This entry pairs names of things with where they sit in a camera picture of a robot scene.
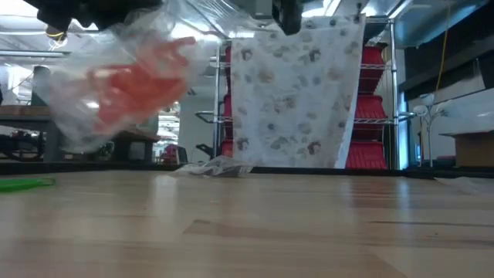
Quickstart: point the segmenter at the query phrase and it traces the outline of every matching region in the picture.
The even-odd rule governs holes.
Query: white fabric sheet
[[[312,18],[296,35],[232,43],[234,158],[266,167],[344,168],[365,18]]]

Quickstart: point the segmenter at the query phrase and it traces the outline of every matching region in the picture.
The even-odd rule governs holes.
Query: wooden tabletop
[[[492,195],[406,178],[57,174],[0,195],[1,277],[492,277]]]

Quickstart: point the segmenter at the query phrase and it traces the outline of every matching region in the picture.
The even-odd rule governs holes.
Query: clear plastic bag
[[[178,100],[205,71],[218,38],[253,22],[224,0],[167,1],[129,15],[112,28],[115,39],[56,67],[40,94],[65,149],[94,150]]]
[[[250,173],[251,170],[252,166],[245,162],[219,156],[204,165],[187,164],[173,172],[173,175],[237,178]]]

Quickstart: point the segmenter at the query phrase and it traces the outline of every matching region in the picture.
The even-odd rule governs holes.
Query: shelf
[[[216,63],[209,63],[209,66],[211,68],[214,68],[216,69]],[[224,69],[224,68],[229,68],[230,67],[230,63],[227,63],[227,62],[220,62],[220,65],[219,67],[221,69]],[[390,65],[373,65],[373,64],[361,64],[360,65],[360,69],[361,70],[389,70],[391,68]]]
[[[231,122],[231,117],[218,117],[219,123],[228,123]],[[392,119],[355,119],[355,124],[388,124],[393,125],[394,121]]]

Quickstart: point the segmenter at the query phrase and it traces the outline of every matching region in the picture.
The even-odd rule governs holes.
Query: metal pole
[[[422,117],[420,117],[420,138],[419,140],[419,145],[420,145],[420,161],[419,161],[419,167],[422,167],[424,164],[424,140],[422,139],[424,137],[424,128],[423,128],[423,122],[422,122]]]
[[[432,120],[427,126],[427,137],[428,137],[428,142],[429,142],[429,167],[432,169],[433,165],[433,160],[432,160],[432,143],[431,143],[431,133],[432,133]]]
[[[398,76],[396,66],[396,42],[394,33],[394,19],[390,19],[391,30],[391,75],[393,85],[393,128],[394,128],[394,144],[391,146],[391,153],[394,154],[393,169],[400,168],[400,136],[398,133]]]
[[[219,134],[220,134],[220,123],[219,123],[219,90],[220,90],[220,75],[221,75],[221,52],[222,50],[222,42],[218,44],[218,48],[216,48],[216,80],[215,80],[215,109],[213,111],[213,122],[215,125],[215,134],[213,137],[213,157],[216,158],[218,156],[218,147],[219,147]]]
[[[0,56],[7,57],[65,58],[68,55],[70,52],[0,49]]]

